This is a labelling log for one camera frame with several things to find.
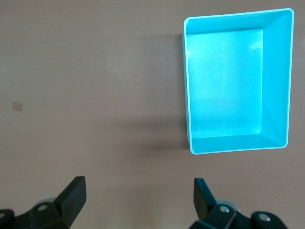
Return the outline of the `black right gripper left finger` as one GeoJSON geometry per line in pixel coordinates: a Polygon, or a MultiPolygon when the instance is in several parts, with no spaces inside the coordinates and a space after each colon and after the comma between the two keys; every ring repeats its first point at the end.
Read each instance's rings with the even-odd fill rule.
{"type": "Polygon", "coordinates": [[[11,209],[0,210],[2,229],[69,229],[86,202],[86,179],[75,177],[56,197],[41,200],[16,216],[11,209]]]}

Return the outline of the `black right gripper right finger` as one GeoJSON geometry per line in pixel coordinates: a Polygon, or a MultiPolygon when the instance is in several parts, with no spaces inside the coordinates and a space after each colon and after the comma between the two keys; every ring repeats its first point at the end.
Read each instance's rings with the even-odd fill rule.
{"type": "Polygon", "coordinates": [[[193,203],[198,216],[192,229],[285,229],[282,220],[264,211],[246,217],[237,207],[225,200],[217,200],[203,178],[194,179],[193,203]]]}

